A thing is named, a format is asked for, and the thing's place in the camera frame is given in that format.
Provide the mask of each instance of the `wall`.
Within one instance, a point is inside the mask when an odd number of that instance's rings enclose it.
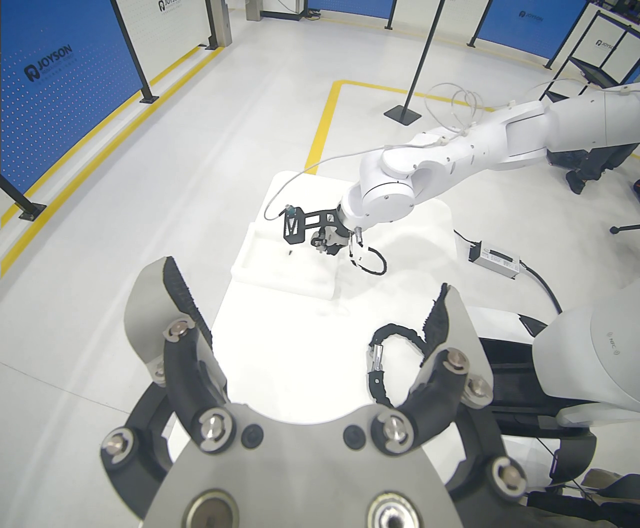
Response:
[[[147,81],[211,35],[204,0],[117,1]]]

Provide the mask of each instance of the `small object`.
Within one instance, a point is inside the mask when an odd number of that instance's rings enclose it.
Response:
[[[231,444],[236,427],[233,418],[226,409],[222,407],[209,409],[200,415],[198,421],[201,423],[202,442],[199,447],[202,451],[220,452]]]
[[[349,449],[359,451],[367,442],[367,437],[361,427],[356,425],[344,428],[342,439]]]
[[[584,189],[584,182],[578,176],[578,173],[575,170],[570,170],[566,174],[564,179],[566,179],[567,183],[569,184],[569,187],[576,195],[579,195]]]
[[[196,324],[193,322],[192,318],[189,316],[183,316],[170,323],[162,334],[167,341],[177,343],[180,341],[180,338],[187,333],[187,331],[195,327]]]
[[[173,324],[173,326],[169,330],[169,333],[171,335],[177,335],[178,337],[180,337],[181,335],[187,333],[187,330],[189,330],[189,326],[187,325],[186,321],[177,321]]]
[[[469,262],[509,278],[515,278],[520,272],[520,257],[484,241],[471,246]]]
[[[491,391],[489,384],[480,377],[470,377],[467,383],[467,387],[474,396],[478,398],[485,398]]]
[[[367,528],[420,528],[413,504],[398,493],[378,495],[367,513]]]
[[[374,345],[373,346],[373,368],[372,371],[381,371],[382,370],[382,352],[384,348],[382,345]]]
[[[382,430],[387,440],[403,442],[406,439],[406,426],[402,419],[397,416],[389,417],[385,421]]]
[[[222,490],[210,490],[197,497],[184,515],[185,528],[237,528],[239,512],[233,497]]]
[[[264,439],[264,431],[258,424],[246,426],[242,432],[240,441],[247,449],[255,449]]]
[[[371,423],[371,438],[385,454],[402,454],[413,446],[415,434],[411,422],[394,408],[382,411]]]
[[[447,361],[444,366],[454,374],[466,374],[469,372],[469,360],[460,350],[454,348],[447,352]]]
[[[490,467],[492,482],[506,499],[518,500],[527,489],[524,471],[517,462],[507,456],[499,456]]]
[[[114,429],[102,442],[103,449],[111,456],[111,463],[117,464],[128,457],[133,448],[133,432],[125,427]]]

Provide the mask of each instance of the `screw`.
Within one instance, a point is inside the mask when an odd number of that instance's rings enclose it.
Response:
[[[457,371],[461,371],[467,366],[466,356],[458,350],[449,350],[447,361]]]
[[[402,442],[406,439],[406,426],[404,422],[397,416],[391,416],[382,427],[387,440],[393,440],[395,442]]]
[[[225,423],[222,416],[214,414],[206,420],[200,428],[202,438],[209,440],[218,440],[225,434]]]
[[[500,475],[500,480],[502,480],[510,490],[517,490],[522,482],[522,475],[520,475],[518,468],[515,466],[502,468],[498,475]]]
[[[486,397],[489,392],[489,385],[482,378],[470,378],[467,385],[471,393],[478,398]]]
[[[258,424],[251,424],[246,426],[242,432],[242,445],[247,449],[255,449],[258,447],[264,439],[264,431]]]
[[[362,449],[367,441],[364,431],[358,426],[347,426],[342,434],[342,439],[347,447],[354,451]]]
[[[113,435],[109,440],[107,440],[105,451],[110,456],[116,456],[117,454],[124,453],[124,450],[127,448],[127,441],[124,439],[122,435]]]
[[[169,334],[181,336],[189,330],[189,325],[186,321],[177,321],[169,330]]]

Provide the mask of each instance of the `yellow floor line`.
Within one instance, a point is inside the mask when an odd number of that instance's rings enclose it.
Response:
[[[340,96],[340,90],[345,84],[350,84],[352,86],[363,86],[364,88],[373,88],[375,90],[385,90],[386,92],[394,92],[394,93],[402,93],[405,94],[408,90],[403,90],[402,88],[391,88],[390,86],[382,86],[380,84],[369,84],[369,83],[359,83],[358,81],[334,81],[331,90],[329,91],[329,97],[326,100],[324,105],[324,110],[322,112],[322,117],[320,118],[320,123],[318,124],[318,128],[316,130],[316,135],[314,136],[313,143],[311,144],[311,150],[309,151],[309,155],[307,157],[307,163],[305,167],[309,167],[311,165],[315,165],[322,159],[322,153],[324,150],[324,144],[326,143],[327,136],[329,135],[329,128],[331,127],[331,121],[333,120],[333,114],[335,112],[335,107],[338,104],[338,98]],[[436,101],[442,102],[451,102],[451,99],[447,97],[441,97],[439,95],[427,95],[425,93],[414,92],[414,96],[416,97],[426,97],[427,99],[433,99]],[[454,104],[459,104],[460,106],[469,106],[464,101],[454,100]],[[494,108],[485,108],[487,112],[495,111]],[[308,174],[316,174],[318,167],[314,167],[313,169],[309,169],[307,171]]]
[[[129,123],[120,133],[113,138],[77,175],[73,178],[67,187],[54,198],[47,208],[40,213],[40,216],[33,222],[18,241],[6,252],[0,262],[0,277],[11,268],[16,259],[26,249],[33,238],[39,233],[44,225],[51,217],[62,207],[69,197],[82,185],[82,183],[100,166],[100,164],[109,157],[113,151],[118,148],[122,142],[127,139],[142,123],[144,123],[158,108],[168,101],[180,88],[182,88],[189,80],[191,80],[199,71],[201,71],[209,62],[211,62],[224,48],[220,47],[210,53],[208,57],[191,70],[189,70],[179,81],[171,86],[163,96],[155,103],[150,105],[144,112],[138,114],[131,123]]]
[[[195,47],[191,51],[189,51],[185,56],[179,58],[171,66],[169,66],[163,72],[161,72],[155,78],[153,78],[150,84],[156,84],[163,77],[165,77],[170,72],[175,70],[180,64],[182,64],[194,53],[196,53],[197,50],[198,50],[198,47]],[[96,134],[98,134],[98,132],[103,130],[105,126],[111,123],[111,121],[113,121],[113,119],[118,114],[120,114],[127,106],[129,106],[129,104],[133,103],[137,99],[140,99],[140,97],[142,97],[142,94],[140,92],[134,93],[124,103],[122,103],[113,112],[111,112],[106,118],[100,121],[95,127],[93,127],[89,132],[87,132],[86,135],[83,136],[73,147],[71,147],[68,151],[66,151],[58,161],[56,161],[51,167],[49,167],[49,169],[34,182],[34,184],[24,193],[24,195],[27,198],[31,198],[34,195],[34,193],[38,191],[38,189],[40,189],[49,180],[49,178],[53,176],[53,174],[58,169],[60,169],[67,161],[69,161],[69,159],[73,155],[75,155],[78,152],[78,150],[83,148],[89,141],[91,141],[96,136]],[[0,227],[6,225],[6,223],[9,222],[9,220],[11,220],[18,212],[20,212],[20,209],[15,204],[11,205],[9,209],[7,209],[2,214],[2,216],[0,216]]]

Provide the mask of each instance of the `white table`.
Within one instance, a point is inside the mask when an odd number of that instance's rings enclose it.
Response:
[[[367,389],[367,345],[373,332],[387,323],[420,332],[442,282],[459,282],[459,266],[451,212],[437,199],[421,204],[402,220],[364,232],[365,243],[387,259],[383,276],[354,267],[346,249],[336,257],[320,254],[308,242],[311,232],[305,244],[289,246],[282,239],[282,218],[266,222],[262,213],[266,202],[294,174],[282,172],[273,178],[234,266],[240,280],[231,281],[212,334],[231,401],[246,403],[276,420],[309,424],[333,420],[372,403]],[[341,180],[302,175],[285,188],[269,215],[285,204],[305,212],[331,209],[349,186]],[[333,284],[323,288],[314,283],[316,276],[335,280],[333,298],[318,297],[327,288],[332,290]],[[283,277],[291,278],[288,284]],[[404,401],[421,360],[402,338],[385,341],[385,386],[394,404]],[[187,440],[183,431],[172,435],[172,454]],[[428,442],[424,450],[443,481],[464,458],[455,426]]]

